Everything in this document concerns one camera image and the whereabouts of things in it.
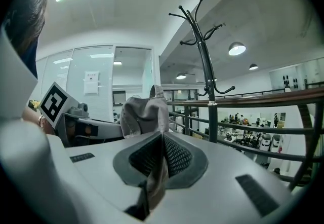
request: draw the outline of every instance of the metal railing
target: metal railing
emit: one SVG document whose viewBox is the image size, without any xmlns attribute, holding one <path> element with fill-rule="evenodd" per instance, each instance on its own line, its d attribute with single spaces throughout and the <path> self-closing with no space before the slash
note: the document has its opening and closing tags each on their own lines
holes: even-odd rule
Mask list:
<svg viewBox="0 0 324 224">
<path fill-rule="evenodd" d="M 227 98 L 227 97 L 235 97 L 235 96 L 245 96 L 245 95 L 251 95 L 251 94 L 260 94 L 260 95 L 264 95 L 265 93 L 274 93 L 274 92 L 285 92 L 285 88 L 282 89 L 274 89 L 274 90 L 269 90 L 269 91 L 262 91 L 262 92 L 247 92 L 247 93 L 240 93 L 240 94 L 232 94 L 232 95 L 221 95 L 221 96 L 216 96 L 215 98 Z"/>
<path fill-rule="evenodd" d="M 308 88 L 309 86 L 318 86 L 318 87 L 321 87 L 321 85 L 324 85 L 324 82 L 317 82 L 317 83 L 310 83 L 310 84 L 308 84 L 307 82 L 305 82 L 305 88 L 306 89 L 309 89 Z"/>
<path fill-rule="evenodd" d="M 239 144 L 230 143 L 224 140 L 219 140 L 217 139 L 217 137 L 216 138 L 214 137 L 215 138 L 214 140 L 216 140 L 217 143 L 230 146 L 232 148 L 241 151 L 245 151 L 257 155 L 263 155 L 271 158 L 302 162 L 301 166 L 299 167 L 294 177 L 278 175 L 278 177 L 281 180 L 290 182 L 289 189 L 292 190 L 295 186 L 300 186 L 307 183 L 307 180 L 303 178 L 303 175 L 311 163 L 320 163 L 323 162 L 324 160 L 323 156 L 321 157 L 314 156 L 320 135 L 324 134 L 324 129 L 322 128 L 323 108 L 324 108 L 323 102 L 324 102 L 324 88 L 308 89 L 308 90 L 289 92 L 289 93 L 269 94 L 269 95 L 263 95 L 257 97 L 216 99 L 217 107 L 274 107 L 274 106 L 290 106 L 290 105 L 315 103 L 316 110 L 315 110 L 315 121 L 314 121 L 313 128 L 291 128 L 291 129 L 262 128 L 261 129 L 252 126 L 215 122 L 216 128 L 218 126 L 222 126 L 226 128 L 265 132 L 265 133 L 291 134 L 291 135 L 310 134 L 312 135 L 312 140 L 308 150 L 306 151 L 305 156 L 262 151 L 257 148 L 247 147 Z M 189 126 L 189 120 L 209 123 L 209 120 L 199 119 L 199 118 L 191 117 L 189 115 L 190 107 L 192 106 L 207 107 L 208 104 L 209 104 L 208 100 L 168 102 L 168 105 L 184 106 L 185 108 L 184 114 L 169 112 L 170 115 L 173 115 L 175 117 L 183 117 L 185 122 L 184 125 L 177 123 L 175 120 L 174 121 L 170 120 L 170 122 L 184 128 L 186 135 L 190 135 L 190 133 L 196 133 L 198 135 L 201 135 L 202 137 L 210 139 L 211 137 L 208 134 L 191 129 Z"/>
</svg>

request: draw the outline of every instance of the ceiling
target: ceiling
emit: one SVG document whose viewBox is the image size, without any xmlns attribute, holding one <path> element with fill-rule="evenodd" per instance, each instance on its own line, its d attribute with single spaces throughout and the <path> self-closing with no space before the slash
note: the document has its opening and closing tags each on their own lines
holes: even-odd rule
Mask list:
<svg viewBox="0 0 324 224">
<path fill-rule="evenodd" d="M 226 80 L 259 69 L 307 60 L 313 47 L 323 44 L 322 31 L 312 5 L 307 0 L 222 0 L 204 16 L 199 25 L 206 32 L 225 23 L 207 41 L 215 76 Z M 183 40 L 192 39 L 192 33 Z M 242 42 L 247 50 L 229 56 L 228 47 Z M 160 66 L 162 84 L 194 84 L 195 76 L 176 80 L 179 72 L 202 69 L 196 46 L 178 45 Z"/>
<path fill-rule="evenodd" d="M 49 0 L 40 45 L 116 26 L 154 29 L 162 6 L 162 0 Z"/>
</svg>

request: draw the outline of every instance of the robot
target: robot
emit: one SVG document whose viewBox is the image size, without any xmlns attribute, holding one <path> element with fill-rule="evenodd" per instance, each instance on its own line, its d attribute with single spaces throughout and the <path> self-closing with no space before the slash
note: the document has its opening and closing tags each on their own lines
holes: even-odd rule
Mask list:
<svg viewBox="0 0 324 224">
<path fill-rule="evenodd" d="M 118 125 L 91 120 L 87 106 L 55 83 L 40 106 L 57 135 L 45 135 L 20 119 L 37 80 L 3 27 L 0 50 L 0 163 L 7 194 L 15 195 L 15 206 L 28 205 L 32 213 L 25 220 L 261 223 L 291 199 L 277 177 L 230 147 L 171 132 L 123 139 Z M 55 98 L 59 93 L 61 99 Z M 75 147 L 64 125 L 71 118 L 78 136 L 120 140 Z M 168 180 L 150 212 L 146 184 L 162 158 Z M 251 195 L 256 190 L 267 207 Z"/>
</svg>

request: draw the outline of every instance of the coat rack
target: coat rack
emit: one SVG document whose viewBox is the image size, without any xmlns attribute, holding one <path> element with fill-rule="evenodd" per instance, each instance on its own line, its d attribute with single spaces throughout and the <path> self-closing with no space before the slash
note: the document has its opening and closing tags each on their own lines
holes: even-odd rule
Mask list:
<svg viewBox="0 0 324 224">
<path fill-rule="evenodd" d="M 217 143 L 217 103 L 215 102 L 215 92 L 220 94 L 225 94 L 230 92 L 231 90 L 235 89 L 235 86 L 232 86 L 225 92 L 221 92 L 216 87 L 216 81 L 214 76 L 214 70 L 211 62 L 211 58 L 209 56 L 208 48 L 206 45 L 206 40 L 210 39 L 214 32 L 221 28 L 224 24 L 220 24 L 218 26 L 214 26 L 210 30 L 208 30 L 204 35 L 202 34 L 199 25 L 197 23 L 197 12 L 200 7 L 200 4 L 203 0 L 199 1 L 199 4 L 196 8 L 194 19 L 191 13 L 187 10 L 186 12 L 179 6 L 179 9 L 182 11 L 185 17 L 177 14 L 169 13 L 170 16 L 176 16 L 185 19 L 189 22 L 191 26 L 191 30 L 193 32 L 194 39 L 187 40 L 187 41 L 180 41 L 181 45 L 188 45 L 194 46 L 197 44 L 198 50 L 200 52 L 201 60 L 202 60 L 202 68 L 205 75 L 205 87 L 204 87 L 204 94 L 196 93 L 198 96 L 205 96 L 208 94 L 209 96 L 209 103 L 208 103 L 208 111 L 209 111 L 209 141 Z"/>
</svg>

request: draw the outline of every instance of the mesh panel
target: mesh panel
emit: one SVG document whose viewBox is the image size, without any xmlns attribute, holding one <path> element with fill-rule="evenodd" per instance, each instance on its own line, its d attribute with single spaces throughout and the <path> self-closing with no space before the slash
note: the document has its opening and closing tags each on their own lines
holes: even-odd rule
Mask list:
<svg viewBox="0 0 324 224">
<path fill-rule="evenodd" d="M 168 163 L 169 177 L 185 170 L 191 163 L 192 154 L 168 137 L 165 141 L 165 158 Z"/>
<path fill-rule="evenodd" d="M 149 176 L 161 155 L 161 138 L 155 138 L 129 157 L 130 164 L 142 174 Z"/>
</svg>

